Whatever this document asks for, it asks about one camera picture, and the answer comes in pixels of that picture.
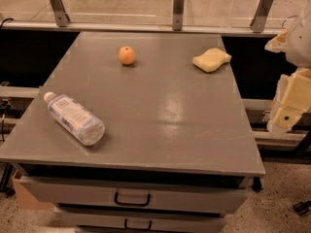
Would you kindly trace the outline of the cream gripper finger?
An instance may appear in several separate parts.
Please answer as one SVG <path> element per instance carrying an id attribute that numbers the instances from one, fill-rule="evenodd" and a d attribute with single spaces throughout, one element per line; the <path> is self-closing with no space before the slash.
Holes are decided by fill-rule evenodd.
<path id="1" fill-rule="evenodd" d="M 290 131 L 310 108 L 311 69 L 298 67 L 290 76 L 282 75 L 277 83 L 267 130 Z"/>
<path id="2" fill-rule="evenodd" d="M 288 29 L 284 29 L 277 36 L 269 40 L 265 49 L 271 52 L 285 52 L 287 48 Z"/>

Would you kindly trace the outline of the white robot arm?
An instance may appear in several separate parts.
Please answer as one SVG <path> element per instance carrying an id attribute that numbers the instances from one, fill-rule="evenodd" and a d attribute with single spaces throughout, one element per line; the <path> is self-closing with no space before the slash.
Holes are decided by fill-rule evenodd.
<path id="1" fill-rule="evenodd" d="M 267 123 L 269 132 L 285 133 L 311 108 L 311 3 L 264 48 L 284 52 L 286 60 L 296 66 L 290 76 L 280 77 Z"/>

